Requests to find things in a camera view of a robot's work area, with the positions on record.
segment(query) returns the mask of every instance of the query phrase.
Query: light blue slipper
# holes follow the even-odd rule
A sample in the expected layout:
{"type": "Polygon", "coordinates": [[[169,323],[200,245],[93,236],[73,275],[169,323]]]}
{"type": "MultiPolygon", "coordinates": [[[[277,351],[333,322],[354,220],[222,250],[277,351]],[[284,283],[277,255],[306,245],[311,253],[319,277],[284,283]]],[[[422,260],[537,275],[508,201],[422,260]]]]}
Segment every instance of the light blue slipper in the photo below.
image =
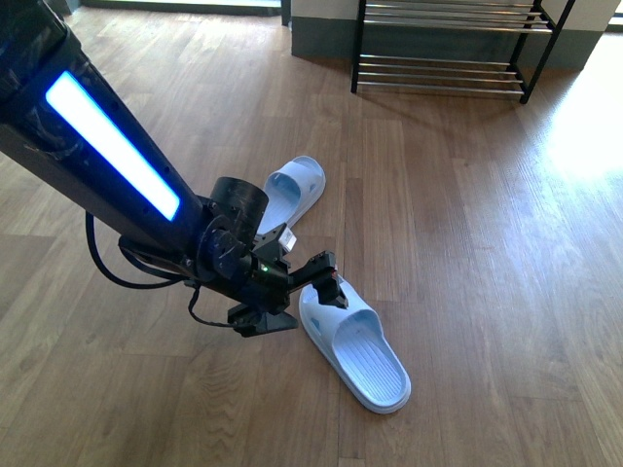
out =
{"type": "Polygon", "coordinates": [[[340,277],[348,308],[320,305],[315,289],[301,292],[301,323],[348,389],[368,410],[393,413],[411,395],[411,380],[385,336],[379,315],[340,277]]]}
{"type": "Polygon", "coordinates": [[[272,173],[264,185],[269,204],[258,234],[284,222],[291,228],[318,201],[325,185],[324,170],[309,156],[299,156],[272,173]]]}

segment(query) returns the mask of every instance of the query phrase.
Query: black cable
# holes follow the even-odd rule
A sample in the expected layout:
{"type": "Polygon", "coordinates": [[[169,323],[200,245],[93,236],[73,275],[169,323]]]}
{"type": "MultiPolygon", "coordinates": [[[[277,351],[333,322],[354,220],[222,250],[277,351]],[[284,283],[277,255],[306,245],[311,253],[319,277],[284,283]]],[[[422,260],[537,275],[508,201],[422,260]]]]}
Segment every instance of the black cable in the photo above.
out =
{"type": "MultiPolygon", "coordinates": [[[[103,261],[101,260],[101,257],[99,256],[99,252],[97,251],[97,242],[95,241],[94,218],[93,218],[93,215],[90,214],[90,212],[88,211],[85,217],[85,227],[87,231],[87,245],[89,246],[89,253],[91,253],[91,258],[93,259],[93,262],[95,263],[99,271],[102,274],[104,274],[104,276],[108,280],[114,282],[115,284],[121,285],[122,287],[127,287],[129,289],[147,290],[147,289],[161,289],[163,287],[168,287],[169,285],[177,284],[181,282],[182,280],[189,280],[187,277],[183,275],[174,274],[171,272],[166,272],[166,271],[155,269],[155,268],[150,268],[149,266],[143,265],[138,260],[136,260],[134,257],[132,257],[130,253],[124,250],[121,250],[124,256],[126,257],[126,259],[136,268],[144,272],[147,272],[151,275],[155,275],[161,278],[169,278],[169,280],[165,282],[158,282],[155,284],[136,284],[133,282],[127,282],[126,280],[123,280],[122,278],[116,276],[109,268],[107,268],[106,265],[104,265],[103,261]]],[[[240,328],[252,326],[250,324],[239,325],[239,324],[229,324],[229,323],[216,323],[213,321],[205,321],[204,319],[199,318],[193,311],[193,308],[195,307],[195,305],[197,304],[197,300],[199,299],[201,285],[193,281],[189,281],[187,282],[187,284],[195,289],[195,292],[193,293],[193,297],[191,298],[191,301],[189,301],[188,303],[188,311],[191,313],[191,316],[193,317],[193,319],[195,319],[195,321],[202,323],[206,326],[214,326],[216,328],[240,329],[240,328]]]]}
{"type": "Polygon", "coordinates": [[[193,311],[193,308],[197,304],[197,300],[199,299],[199,293],[202,287],[198,283],[192,283],[190,284],[190,286],[195,289],[195,292],[193,293],[193,297],[191,298],[191,301],[189,301],[188,303],[188,312],[191,313],[191,316],[193,317],[195,321],[202,323],[206,326],[214,326],[216,328],[242,329],[242,328],[249,328],[253,326],[252,324],[216,323],[214,321],[205,321],[204,319],[199,318],[193,311]]]}
{"type": "MultiPolygon", "coordinates": [[[[89,253],[91,253],[91,258],[93,259],[93,262],[95,263],[99,271],[108,280],[114,282],[115,284],[121,285],[122,287],[127,287],[129,289],[149,290],[149,289],[161,289],[163,287],[168,287],[169,285],[177,284],[178,282],[181,282],[182,280],[185,279],[184,276],[179,275],[165,282],[157,282],[155,284],[136,284],[134,282],[127,282],[126,280],[123,280],[122,278],[116,276],[109,268],[107,268],[106,265],[104,265],[103,261],[101,260],[101,257],[99,256],[99,252],[97,251],[97,243],[95,241],[94,218],[93,218],[93,215],[90,214],[90,212],[87,212],[87,215],[85,217],[85,228],[87,231],[87,245],[89,246],[89,253]]],[[[145,266],[145,269],[142,269],[142,270],[149,272],[147,269],[152,269],[152,268],[145,266]]]]}

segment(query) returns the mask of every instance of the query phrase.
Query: blue led light strip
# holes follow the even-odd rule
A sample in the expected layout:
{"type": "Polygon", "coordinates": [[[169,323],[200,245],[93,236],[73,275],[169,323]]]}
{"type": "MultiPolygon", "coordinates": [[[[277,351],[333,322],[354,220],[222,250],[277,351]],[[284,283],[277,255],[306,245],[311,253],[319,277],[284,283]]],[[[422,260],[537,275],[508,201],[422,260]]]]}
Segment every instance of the blue led light strip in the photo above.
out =
{"type": "Polygon", "coordinates": [[[46,92],[46,100],[140,194],[173,220],[179,196],[68,71],[46,92]]]}

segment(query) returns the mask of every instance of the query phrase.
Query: baseboard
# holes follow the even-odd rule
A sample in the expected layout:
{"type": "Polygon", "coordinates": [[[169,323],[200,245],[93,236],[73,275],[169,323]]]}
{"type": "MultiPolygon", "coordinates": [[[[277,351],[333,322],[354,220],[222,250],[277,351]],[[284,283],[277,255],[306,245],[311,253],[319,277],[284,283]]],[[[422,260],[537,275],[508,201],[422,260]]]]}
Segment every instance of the baseboard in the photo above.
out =
{"type": "Polygon", "coordinates": [[[239,15],[239,16],[262,16],[276,17],[281,15],[279,2],[231,2],[218,0],[210,2],[209,5],[203,2],[189,0],[188,2],[173,1],[163,3],[150,0],[82,0],[82,4],[87,7],[96,8],[116,8],[123,10],[145,10],[149,12],[166,13],[194,13],[207,15],[239,15]]]}

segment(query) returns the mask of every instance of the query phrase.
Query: black metal frame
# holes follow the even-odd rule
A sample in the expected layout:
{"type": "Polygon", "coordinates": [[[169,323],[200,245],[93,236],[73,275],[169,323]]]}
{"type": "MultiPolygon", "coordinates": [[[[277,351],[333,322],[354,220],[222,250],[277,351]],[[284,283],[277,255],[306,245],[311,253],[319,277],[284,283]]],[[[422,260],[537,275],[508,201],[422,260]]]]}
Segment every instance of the black metal frame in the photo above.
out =
{"type": "Polygon", "coordinates": [[[366,85],[506,94],[519,95],[520,102],[525,104],[531,97],[574,3],[575,0],[568,0],[561,17],[555,22],[543,9],[541,0],[517,4],[456,0],[360,0],[350,91],[355,93],[360,85],[366,85]],[[365,24],[518,33],[519,38],[507,63],[368,55],[361,53],[365,24]],[[550,38],[528,80],[520,70],[518,60],[530,34],[548,34],[550,38]]]}

